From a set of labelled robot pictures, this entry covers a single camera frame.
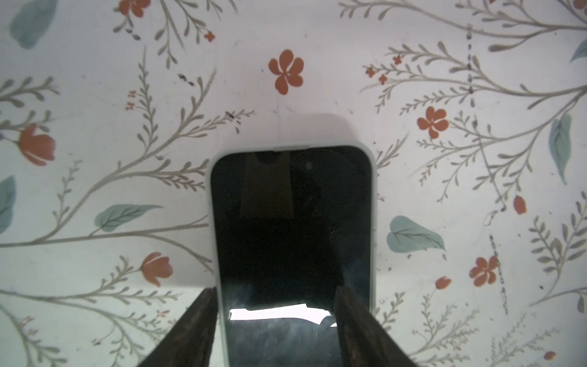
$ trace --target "phone case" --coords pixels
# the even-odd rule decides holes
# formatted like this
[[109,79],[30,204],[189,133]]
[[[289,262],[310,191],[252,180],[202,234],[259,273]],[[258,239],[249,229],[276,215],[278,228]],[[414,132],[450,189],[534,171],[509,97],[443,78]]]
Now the phone case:
[[[230,149],[225,149],[221,153],[214,156],[210,161],[210,169],[205,177],[205,187],[208,188],[206,190],[206,197],[208,201],[208,216],[210,218],[209,226],[211,230],[211,238],[212,238],[212,261],[215,269],[218,269],[218,251],[217,251],[217,243],[216,243],[216,231],[215,231],[215,223],[214,223],[214,209],[212,207],[212,192],[211,192],[211,173],[214,169],[216,163],[229,154],[234,153],[250,153],[254,151],[284,151],[284,150],[303,150],[303,149],[310,149],[310,148],[322,148],[322,147],[333,147],[333,146],[352,146],[358,149],[361,149],[362,152],[367,155],[369,158],[369,162],[371,165],[371,182],[372,182],[372,197],[371,197],[371,239],[370,239],[370,249],[371,249],[371,259],[370,259],[370,299],[369,299],[369,310],[373,312],[375,308],[375,233],[376,233],[376,205],[377,205],[377,165],[375,163],[375,158],[373,157],[373,153],[365,146],[363,143],[358,141],[336,141],[331,140],[328,142],[291,142],[291,143],[277,143],[277,144],[262,144],[258,146],[241,146],[241,147],[233,147]],[[216,279],[216,287],[218,290],[218,316],[220,318],[220,328],[221,328],[221,339],[222,339],[222,357],[224,360],[224,365],[226,367],[230,367],[230,363],[228,360],[228,343],[227,343],[227,336],[225,333],[225,322],[224,319],[224,307],[222,303],[222,289],[220,284],[220,273],[218,271],[215,272],[214,277]]]

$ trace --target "small red flower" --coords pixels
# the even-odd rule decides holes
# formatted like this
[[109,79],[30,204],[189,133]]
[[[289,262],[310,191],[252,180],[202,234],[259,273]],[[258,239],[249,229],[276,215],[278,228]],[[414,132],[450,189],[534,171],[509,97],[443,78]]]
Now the small red flower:
[[514,209],[516,210],[516,213],[520,215],[526,213],[526,201],[523,197],[516,196],[514,198]]
[[497,265],[499,264],[497,257],[492,256],[489,259],[489,264],[487,260],[483,257],[477,259],[477,266],[471,269],[469,272],[469,277],[476,278],[474,281],[475,287],[480,287],[487,282],[487,284],[493,284],[497,280],[497,276],[493,272],[497,269]]
[[169,264],[169,258],[159,257],[160,252],[154,252],[147,256],[141,265],[141,271],[147,282],[156,286],[161,284],[157,278],[169,278],[173,274],[173,268]]
[[436,289],[446,289],[450,284],[452,283],[452,280],[448,279],[447,277],[442,277],[439,278],[436,281]]
[[587,15],[587,0],[575,0],[573,1],[573,6],[578,10],[585,9],[585,15]]
[[130,9],[136,17],[142,18],[143,9],[149,6],[149,4],[151,4],[151,0],[121,0],[118,8],[122,15],[128,15]]
[[438,132],[442,132],[448,129],[448,121],[444,119],[445,117],[445,110],[440,109],[438,111],[435,111],[434,107],[430,106],[426,110],[426,118],[423,119],[422,117],[420,117],[418,119],[418,127],[420,128],[420,130],[428,129],[428,134],[430,135],[430,138],[436,139],[439,137]]
[[552,361],[554,357],[556,357],[556,353],[553,351],[546,352],[544,355],[544,359],[546,359],[547,361]]
[[303,79],[300,75],[303,70],[303,60],[301,58],[294,59],[294,53],[291,50],[285,50],[281,53],[279,64],[276,59],[271,59],[269,61],[269,70],[273,74],[279,75],[275,81],[275,89],[282,95],[288,94],[288,84],[292,87],[299,87],[303,84]]
[[44,160],[54,160],[55,141],[47,134],[36,135],[36,124],[30,124],[21,132],[18,147],[22,155],[37,166],[46,166]]
[[206,38],[208,40],[208,42],[212,42],[214,40],[214,38],[216,38],[216,36],[214,35],[214,33],[212,33],[212,31],[208,31],[208,33],[206,33],[204,38]]

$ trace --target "smartphone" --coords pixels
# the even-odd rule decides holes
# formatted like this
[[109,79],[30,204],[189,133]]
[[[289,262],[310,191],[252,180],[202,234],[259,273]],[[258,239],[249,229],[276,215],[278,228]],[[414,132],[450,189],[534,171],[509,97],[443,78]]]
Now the smartphone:
[[208,179],[230,367],[338,367],[333,302],[374,297],[374,160],[360,144],[234,151]]

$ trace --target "stem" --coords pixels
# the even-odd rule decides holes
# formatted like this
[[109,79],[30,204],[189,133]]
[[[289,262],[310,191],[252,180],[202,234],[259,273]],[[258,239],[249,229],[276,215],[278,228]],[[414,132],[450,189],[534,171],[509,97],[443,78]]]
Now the stem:
[[12,248],[12,247],[29,247],[29,246],[39,246],[39,245],[51,245],[51,244],[60,244],[60,243],[69,243],[69,242],[77,242],[77,241],[87,241],[87,240],[101,240],[103,238],[118,238],[118,237],[129,237],[129,236],[143,236],[152,233],[162,233],[162,232],[170,232],[170,231],[180,231],[180,230],[189,230],[193,228],[204,228],[208,227],[208,223],[203,224],[182,224],[176,225],[174,227],[164,227],[164,228],[153,228],[148,230],[139,230],[139,231],[129,231],[129,232],[119,232],[119,233],[105,233],[99,235],[85,235],[79,237],[68,237],[68,238],[57,238],[54,240],[41,240],[41,241],[29,241],[29,242],[13,242],[13,243],[5,243],[0,244],[0,248]]
[[[88,192],[79,200],[79,202],[74,206],[74,208],[69,212],[69,215],[67,217],[65,217],[65,219],[59,223],[52,231],[50,231],[49,233],[29,242],[30,244],[36,244],[36,243],[43,243],[44,241],[48,240],[49,238],[53,237],[57,232],[59,232],[61,230],[61,228],[63,228],[72,218],[73,216],[77,213],[77,211],[81,208],[81,206],[86,202],[86,200],[96,191],[98,191],[100,188],[102,188],[103,186],[119,180],[121,177],[118,176],[120,173],[136,166],[139,163],[142,163],[143,161],[157,155],[160,151],[164,150],[165,148],[167,148],[172,142],[174,142],[175,140],[177,140],[180,136],[181,136],[181,132],[183,131],[183,129],[185,129],[185,127],[194,120],[194,115],[197,112],[197,110],[200,108],[200,105],[202,104],[202,101],[204,100],[204,98],[208,95],[208,92],[210,91],[210,87],[212,85],[212,82],[214,81],[214,77],[216,76],[216,70],[213,71],[212,75],[210,76],[208,83],[206,84],[206,87],[202,90],[202,93],[200,94],[200,97],[198,98],[197,102],[195,101],[195,98],[192,97],[191,101],[192,101],[192,111],[190,112],[190,114],[187,116],[187,118],[182,121],[180,123],[179,128],[177,129],[177,131],[175,133],[173,133],[173,135],[171,135],[171,137],[169,139],[167,139],[166,142],[164,142],[163,144],[161,144],[158,148],[155,148],[154,150],[152,150],[150,153],[147,154],[143,154],[141,157],[135,159],[134,161],[130,162],[129,164],[122,166],[120,168],[118,168],[117,170],[115,170],[114,172],[108,174],[106,177],[104,177],[103,179],[101,179],[100,181],[98,181],[94,186],[92,186],[90,188],[90,190],[88,190]],[[1,247],[10,247],[10,246],[5,246],[3,244],[0,244],[0,248]]]
[[538,305],[538,304],[541,304],[541,303],[543,303],[544,301],[548,301],[549,299],[553,299],[553,298],[556,298],[556,297],[558,297],[558,296],[561,296],[561,295],[565,295],[565,294],[569,294],[569,293],[577,293],[577,294],[581,294],[581,293],[582,293],[581,291],[587,291],[587,287],[581,287],[581,288],[570,289],[570,290],[568,290],[568,291],[559,292],[559,293],[556,293],[556,294],[550,295],[550,296],[548,296],[548,297],[544,296],[544,298],[541,298],[540,300],[538,300],[538,301],[536,301],[536,302],[533,302],[533,303],[531,303],[529,307],[536,306],[536,305]]
[[573,8],[571,8],[571,6],[568,3],[565,3],[564,0],[556,0],[559,3],[561,3],[562,6],[565,7],[566,10],[568,10],[575,18],[577,18],[578,20],[580,20],[582,23],[587,24],[587,20],[581,18],[581,16],[579,14],[577,14]]
[[31,350],[29,349],[29,345],[28,345],[28,338],[25,336],[25,334],[22,332],[21,328],[18,326],[18,322],[16,321],[16,319],[14,318],[14,316],[12,316],[12,314],[10,312],[8,312],[8,310],[6,308],[4,308],[4,306],[2,306],[0,304],[0,311],[2,311],[2,313],[4,313],[6,315],[6,317],[8,317],[8,319],[10,320],[10,322],[12,323],[12,325],[14,326],[14,328],[16,329],[16,332],[18,333],[18,335],[20,335],[21,337],[21,341],[22,341],[22,346],[25,348],[25,352],[26,352],[26,359],[27,359],[27,366],[32,366],[32,358],[31,358]]
[[[388,8],[403,8],[403,9],[408,9],[408,10],[412,10],[418,13],[421,13],[429,18],[432,18],[436,21],[439,21],[441,23],[444,24],[448,24],[450,26],[453,26],[455,28],[461,29],[463,31],[470,31],[472,33],[478,34],[478,35],[482,35],[482,36],[488,36],[488,37],[495,37],[495,38],[505,38],[505,39],[528,39],[531,37],[536,36],[535,33],[530,33],[527,35],[510,35],[510,34],[503,34],[503,33],[494,33],[494,32],[487,32],[484,31],[482,29],[470,29],[467,25],[462,25],[459,24],[457,22],[453,22],[449,19],[446,18],[442,18],[440,16],[437,16],[433,13],[430,13],[426,10],[424,10],[423,8],[419,8],[418,6],[415,6],[413,4],[410,4],[409,2],[407,2],[406,0],[401,0],[401,1],[371,1],[371,2],[361,2],[358,0],[353,0],[354,3],[356,3],[357,5],[346,5],[346,4],[341,4],[345,10],[346,9],[356,9],[356,8],[361,8],[361,7],[369,7],[372,8],[374,6],[386,6]],[[516,22],[520,23],[520,24],[524,24],[524,25],[530,25],[530,26],[536,26],[539,28],[544,28],[545,32],[554,32],[554,31],[558,31],[558,30],[572,30],[572,31],[584,31],[587,30],[587,27],[585,26],[570,26],[570,25],[559,25],[559,24],[545,24],[545,23],[539,23],[539,22],[527,22],[527,21],[522,21],[519,19],[515,20]]]
[[188,248],[185,245],[180,244],[177,241],[171,240],[169,238],[165,238],[165,237],[161,237],[161,236],[157,236],[154,234],[142,234],[142,235],[138,235],[138,237],[145,237],[145,238],[152,238],[154,240],[159,240],[161,242],[165,242],[168,243],[170,245],[176,246],[181,248],[182,250],[185,250],[186,252],[188,252],[190,255],[192,255],[193,257],[195,257],[200,263],[202,263],[202,265],[206,268],[206,270],[208,270],[210,273],[214,273],[214,271],[212,270],[212,268],[210,267],[210,265],[208,265],[209,262],[212,262],[212,260],[210,260],[207,257],[204,257],[202,255],[199,255],[197,253],[195,253],[194,251],[192,251],[190,248]]
[[559,293],[557,293],[557,294],[555,294],[555,295],[551,295],[551,293],[554,291],[554,288],[555,288],[555,287],[556,287],[556,285],[558,284],[558,281],[561,279],[561,275],[562,275],[562,267],[563,267],[563,266],[565,265],[565,263],[566,263],[566,254],[567,254],[567,252],[569,251],[569,247],[571,246],[571,244],[572,244],[572,242],[573,242],[573,239],[574,239],[574,238],[575,238],[575,236],[576,236],[577,229],[579,229],[579,227],[580,227],[580,226],[581,226],[581,224],[583,223],[583,220],[585,220],[585,215],[586,215],[586,214],[587,214],[587,203],[586,203],[585,207],[583,208],[583,212],[582,212],[582,213],[580,213],[580,215],[581,215],[580,219],[577,221],[577,223],[576,223],[576,224],[575,224],[575,226],[573,227],[573,233],[571,234],[571,236],[570,236],[568,239],[566,239],[566,240],[565,240],[565,243],[566,243],[566,246],[565,246],[565,251],[564,251],[564,252],[563,252],[563,254],[562,254],[560,257],[559,257],[559,259],[560,259],[561,263],[556,265],[556,271],[557,271],[557,275],[556,275],[556,279],[555,279],[554,283],[552,283],[552,286],[550,287],[550,289],[548,290],[548,292],[547,292],[547,293],[544,295],[544,297],[542,297],[541,299],[539,299],[539,300],[537,300],[537,301],[535,301],[535,302],[531,303],[529,307],[536,306],[536,305],[538,305],[538,304],[540,304],[540,303],[542,303],[542,302],[544,302],[544,301],[547,301],[547,300],[549,300],[549,299],[551,299],[551,298],[555,298],[555,297],[558,297],[558,296],[561,296],[561,295],[565,295],[565,294],[568,294],[568,293],[577,293],[577,292],[579,292],[579,291],[582,291],[582,290],[584,290],[584,289],[587,289],[587,287],[583,287],[583,288],[572,289],[572,290],[570,290],[570,291],[559,292]]

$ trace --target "green leaf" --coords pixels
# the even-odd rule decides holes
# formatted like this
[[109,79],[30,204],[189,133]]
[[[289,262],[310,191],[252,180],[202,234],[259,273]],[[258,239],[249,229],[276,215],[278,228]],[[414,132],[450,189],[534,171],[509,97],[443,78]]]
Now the green leaf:
[[571,120],[572,118],[568,114],[564,114],[560,120],[554,120],[548,139],[552,159],[556,164],[562,183],[565,185],[565,168],[571,158]]
[[154,208],[162,208],[158,205],[132,205],[116,204],[96,216],[94,223],[96,227],[104,232],[112,232],[118,226],[139,218],[144,213]]
[[0,233],[3,233],[12,222],[12,207],[16,199],[14,176],[0,182]]
[[444,240],[404,216],[395,217],[389,224],[391,232],[387,235],[387,245],[393,252],[412,252],[426,248],[444,248]]
[[573,62],[579,58],[587,58],[587,39],[581,42],[579,47],[577,47],[577,50],[575,50],[575,53],[569,62]]
[[24,4],[10,23],[10,37],[26,50],[33,48],[51,25],[56,9],[57,0],[33,0]]

